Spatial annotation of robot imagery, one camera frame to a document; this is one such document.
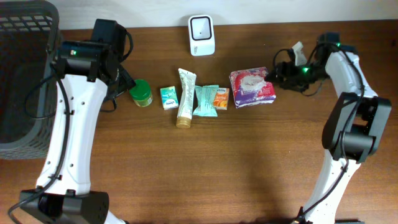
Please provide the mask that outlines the red purple pad package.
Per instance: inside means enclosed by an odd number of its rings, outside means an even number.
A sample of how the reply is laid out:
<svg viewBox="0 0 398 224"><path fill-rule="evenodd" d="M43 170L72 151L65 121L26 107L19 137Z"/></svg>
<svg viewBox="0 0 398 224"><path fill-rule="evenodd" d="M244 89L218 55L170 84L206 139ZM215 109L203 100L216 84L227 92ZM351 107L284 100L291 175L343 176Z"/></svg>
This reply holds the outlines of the red purple pad package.
<svg viewBox="0 0 398 224"><path fill-rule="evenodd" d="M274 86L265 81L266 67L233 71L229 75L236 108L273 103Z"/></svg>

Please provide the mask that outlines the small teal tissue pack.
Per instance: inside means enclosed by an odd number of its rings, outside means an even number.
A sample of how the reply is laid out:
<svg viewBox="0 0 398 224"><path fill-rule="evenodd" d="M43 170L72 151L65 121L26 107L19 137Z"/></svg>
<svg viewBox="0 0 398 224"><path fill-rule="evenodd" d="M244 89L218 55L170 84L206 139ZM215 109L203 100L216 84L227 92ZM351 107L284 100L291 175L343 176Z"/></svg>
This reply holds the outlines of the small teal tissue pack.
<svg viewBox="0 0 398 224"><path fill-rule="evenodd" d="M177 92L174 86L161 88L160 94L164 110L171 110L179 107Z"/></svg>

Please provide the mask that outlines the white cream tube gold cap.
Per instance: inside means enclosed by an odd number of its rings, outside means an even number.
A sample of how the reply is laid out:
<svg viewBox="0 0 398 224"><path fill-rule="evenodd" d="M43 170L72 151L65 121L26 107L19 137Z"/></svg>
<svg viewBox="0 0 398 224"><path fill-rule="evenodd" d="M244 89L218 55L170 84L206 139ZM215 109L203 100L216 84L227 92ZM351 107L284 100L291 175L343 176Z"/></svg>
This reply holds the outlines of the white cream tube gold cap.
<svg viewBox="0 0 398 224"><path fill-rule="evenodd" d="M193 101L197 75L182 68L178 70L182 84L182 95L178 107L176 127L188 129L191 126L193 114Z"/></svg>

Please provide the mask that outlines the green red snack bag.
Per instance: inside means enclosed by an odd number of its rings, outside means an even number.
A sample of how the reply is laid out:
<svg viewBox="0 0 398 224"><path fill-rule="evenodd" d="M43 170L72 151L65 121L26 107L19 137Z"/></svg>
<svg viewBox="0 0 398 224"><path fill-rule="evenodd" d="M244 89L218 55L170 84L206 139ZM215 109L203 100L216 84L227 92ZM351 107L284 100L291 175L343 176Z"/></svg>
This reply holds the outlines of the green red snack bag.
<svg viewBox="0 0 398 224"><path fill-rule="evenodd" d="M129 90L135 104L139 107L149 106L153 101L150 85L145 80L135 80L135 86Z"/></svg>

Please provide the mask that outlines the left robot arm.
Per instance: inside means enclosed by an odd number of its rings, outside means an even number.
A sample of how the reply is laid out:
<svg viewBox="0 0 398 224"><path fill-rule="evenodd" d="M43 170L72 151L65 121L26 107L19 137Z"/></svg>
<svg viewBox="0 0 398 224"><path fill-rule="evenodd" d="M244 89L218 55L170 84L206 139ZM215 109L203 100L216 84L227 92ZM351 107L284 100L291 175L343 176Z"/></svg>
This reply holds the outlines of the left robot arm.
<svg viewBox="0 0 398 224"><path fill-rule="evenodd" d="M90 158L102 104L135 83L122 63L133 49L116 21L97 19L91 38L64 41L50 67L57 106L49 151L34 189L17 207L42 223L119 223L109 195L91 190Z"/></svg>

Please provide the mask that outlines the small orange tissue pack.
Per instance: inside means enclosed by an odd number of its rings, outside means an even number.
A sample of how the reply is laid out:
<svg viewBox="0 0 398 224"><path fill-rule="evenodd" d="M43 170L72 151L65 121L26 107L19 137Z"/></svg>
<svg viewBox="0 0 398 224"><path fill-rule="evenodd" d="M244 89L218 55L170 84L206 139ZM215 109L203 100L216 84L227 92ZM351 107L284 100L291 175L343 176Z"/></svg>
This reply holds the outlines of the small orange tissue pack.
<svg viewBox="0 0 398 224"><path fill-rule="evenodd" d="M218 88L213 106L216 110L227 110L229 101L229 88Z"/></svg>

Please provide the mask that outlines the teal snack packet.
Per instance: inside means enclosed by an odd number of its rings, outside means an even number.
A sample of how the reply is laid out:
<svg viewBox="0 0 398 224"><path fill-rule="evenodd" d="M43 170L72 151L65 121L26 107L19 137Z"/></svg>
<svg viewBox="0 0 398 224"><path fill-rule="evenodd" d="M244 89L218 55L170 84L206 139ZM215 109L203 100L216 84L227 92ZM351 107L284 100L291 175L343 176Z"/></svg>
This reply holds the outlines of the teal snack packet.
<svg viewBox="0 0 398 224"><path fill-rule="evenodd" d="M197 107L193 110L194 116L217 117L218 114L213 105L217 94L218 85L195 86L197 96Z"/></svg>

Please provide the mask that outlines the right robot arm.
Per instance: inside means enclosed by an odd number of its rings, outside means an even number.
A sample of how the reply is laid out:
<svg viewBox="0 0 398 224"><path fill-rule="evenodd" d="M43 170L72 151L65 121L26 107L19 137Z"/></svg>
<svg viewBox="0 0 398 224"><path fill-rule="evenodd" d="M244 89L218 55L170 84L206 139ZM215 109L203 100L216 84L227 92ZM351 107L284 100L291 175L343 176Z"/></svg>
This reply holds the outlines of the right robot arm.
<svg viewBox="0 0 398 224"><path fill-rule="evenodd" d="M309 57L302 49L301 42L286 48L290 61L273 61L266 81L306 95L312 83L331 80L338 100L322 132L324 160L319 178L292 223L335 223L353 174L379 147L392 105L369 86L358 51L343 45L338 33L320 35Z"/></svg>

